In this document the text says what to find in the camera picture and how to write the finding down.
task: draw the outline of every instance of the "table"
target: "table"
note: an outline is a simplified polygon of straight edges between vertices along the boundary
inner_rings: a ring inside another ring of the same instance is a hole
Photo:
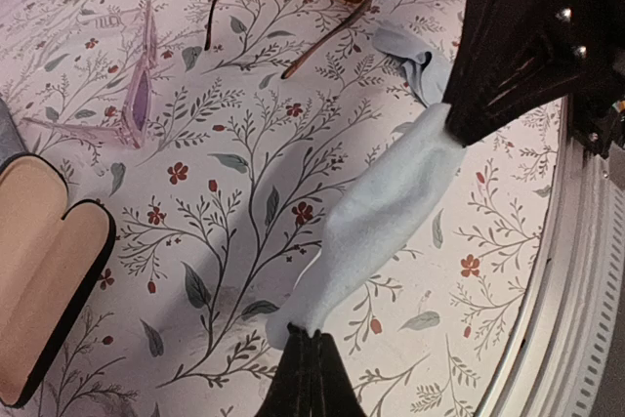
[[[145,1],[24,0],[0,21],[0,93],[25,141],[72,200],[99,199],[118,228],[44,386],[0,415],[253,415],[279,359],[267,313],[319,249],[329,208],[423,109],[371,47],[377,22],[453,60],[465,2],[375,0],[280,80],[345,6],[224,0],[213,48],[197,55],[208,0],[151,0],[158,66],[144,147],[21,122],[113,122],[137,35],[80,35],[89,17]],[[328,320],[369,415],[472,415],[540,243],[559,126],[548,104],[474,145],[431,219]]]

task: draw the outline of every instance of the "floral tablecloth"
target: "floral tablecloth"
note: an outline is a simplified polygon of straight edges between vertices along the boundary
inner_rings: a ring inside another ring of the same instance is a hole
[[[423,110],[372,49],[377,21],[453,60],[464,2],[375,0],[280,80],[349,9],[224,0],[198,54],[209,0],[151,0],[158,66],[139,150],[21,120],[115,122],[140,35],[81,34],[146,0],[25,0],[2,19],[2,98],[71,198],[99,199],[118,236],[44,385],[0,414],[252,416],[279,359],[267,313],[319,249],[332,204]],[[473,146],[431,219],[329,319],[368,414],[464,417],[479,404],[537,252],[558,128],[550,104]]]

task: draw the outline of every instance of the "pink glasses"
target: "pink glasses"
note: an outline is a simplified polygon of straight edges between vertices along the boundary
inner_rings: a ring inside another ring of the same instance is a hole
[[[117,27],[124,24],[121,16],[126,13],[106,15],[89,22],[94,22],[98,28]],[[24,121],[85,141],[121,142],[125,146],[141,147],[145,140],[147,117],[151,107],[152,88],[149,70],[156,66],[156,26],[149,1],[146,3],[145,17],[143,51],[135,65],[120,119],[110,126],[57,124],[30,117],[26,117]]]

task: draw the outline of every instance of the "floral pattern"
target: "floral pattern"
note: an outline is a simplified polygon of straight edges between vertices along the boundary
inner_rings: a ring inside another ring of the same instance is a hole
[[[371,47],[377,21],[453,60],[465,2],[375,0],[281,80],[349,8],[223,0],[203,52],[208,0],[151,0],[144,147],[22,121],[114,125],[142,25],[113,19],[146,1],[24,0],[0,21],[0,94],[29,148],[118,227],[44,385],[0,415],[254,415],[279,360],[266,315],[320,248],[329,209],[422,112]],[[431,219],[328,319],[367,415],[467,417],[479,405],[540,243],[559,125],[549,104],[475,144]]]

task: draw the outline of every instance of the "white cloth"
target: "white cloth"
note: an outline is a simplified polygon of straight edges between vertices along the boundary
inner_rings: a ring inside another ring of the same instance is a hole
[[[283,349],[289,322],[310,335],[381,268],[429,217],[466,150],[444,130],[449,104],[433,104],[330,210],[322,250],[286,303],[269,317],[270,345]]]

